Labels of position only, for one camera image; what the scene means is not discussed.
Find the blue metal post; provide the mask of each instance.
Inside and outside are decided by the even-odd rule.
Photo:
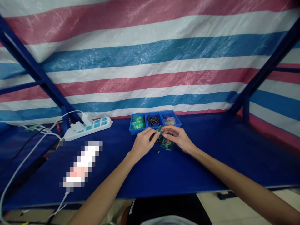
[[[227,115],[234,116],[247,101],[247,97],[251,97],[263,81],[269,76],[286,54],[295,46],[300,39],[300,18],[295,22],[286,36],[282,39],[273,55],[266,64],[259,70],[255,77],[249,82],[243,92],[238,96],[232,107],[227,111]]]
[[[62,106],[62,115],[66,114],[66,113],[67,113],[66,107]],[[70,127],[69,114],[65,115],[62,119],[63,119],[63,121],[62,121],[62,132],[63,132],[63,134],[65,134],[66,131]]]
[[[288,73],[300,73],[300,69],[298,68],[273,67],[272,70]]]
[[[14,58],[24,67],[24,69],[40,84],[41,88],[49,95],[50,98],[60,107],[66,107],[68,112],[74,108],[65,99],[59,89],[47,76],[43,68],[35,61],[33,56],[25,48],[13,30],[9,27],[6,21],[0,16],[0,42],[14,56]],[[76,112],[70,114],[75,121],[81,121],[81,118]]]
[[[243,104],[243,122],[246,125],[250,124],[250,98],[249,96],[245,97],[245,101]]]
[[[35,81],[35,82],[26,83],[26,84],[20,84],[20,85],[16,85],[16,86],[12,86],[12,87],[3,88],[3,89],[0,89],[0,95],[7,94],[10,92],[14,92],[14,91],[19,91],[19,90],[22,90],[25,88],[38,86],[43,83],[44,83],[43,81]]]

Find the hand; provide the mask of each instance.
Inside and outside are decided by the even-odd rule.
[[[197,149],[183,128],[170,125],[162,127],[162,130],[164,130],[162,133],[163,136],[166,139],[175,142],[185,153],[191,153],[192,150]]]
[[[158,139],[160,132],[157,132],[150,141],[150,137],[155,132],[156,130],[148,127],[146,130],[143,130],[142,132],[138,133],[137,138],[135,139],[133,147],[130,151],[137,161],[140,160],[144,155],[146,155],[150,151],[150,149],[153,147],[154,143]]]

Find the floor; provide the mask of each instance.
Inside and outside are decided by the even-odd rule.
[[[274,193],[292,205],[295,209],[300,211],[300,195],[296,191],[282,190],[275,191]],[[214,193],[201,193],[197,194],[200,202],[204,206],[208,216],[213,225],[267,225],[268,223],[264,218],[258,215],[254,210],[247,206],[239,198],[231,198],[220,201]],[[124,209],[131,205],[131,200],[116,200],[110,208],[106,218],[102,224],[109,224],[113,221],[115,224],[120,224],[120,219]],[[53,210],[30,210],[24,215],[20,216],[21,211],[15,210],[9,212],[5,219],[9,221],[39,221],[51,215]],[[76,213],[76,210],[62,210],[52,220],[53,225],[65,225]]]

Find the blue table surface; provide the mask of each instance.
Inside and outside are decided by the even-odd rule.
[[[30,139],[38,131],[34,130],[32,132],[25,131],[24,127],[12,127],[0,135],[0,172],[4,170],[4,173],[0,176],[0,193],[4,190],[9,180],[11,179],[13,173],[16,171],[18,166],[21,164],[23,159],[32,150],[35,144],[40,140],[43,134],[36,135],[21,151],[21,153],[12,161],[8,166],[9,161],[13,158],[23,144]],[[33,151],[31,156],[25,161],[23,166],[20,168],[18,174],[21,174],[26,170],[32,163],[39,157],[43,156],[58,138],[54,135],[47,135],[38,147]]]
[[[252,129],[234,120],[224,126],[222,113],[178,116],[196,146],[265,187],[300,184],[300,160]],[[80,140],[103,141],[103,151],[84,187],[74,188],[66,203],[86,200],[131,150],[135,136],[130,119]],[[6,201],[5,209],[58,205],[65,193],[59,182],[66,176],[81,147],[60,147],[36,173]],[[140,198],[213,192],[228,188],[178,146],[167,151],[155,144],[131,170],[117,198]]]

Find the white power strip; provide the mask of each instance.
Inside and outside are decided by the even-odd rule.
[[[74,139],[86,136],[88,134],[95,133],[97,131],[101,131],[107,128],[110,128],[113,121],[109,117],[105,117],[102,119],[94,120],[91,126],[86,126],[83,124],[83,130],[75,130],[74,128],[70,127],[67,132],[65,133],[65,140],[72,141]]]

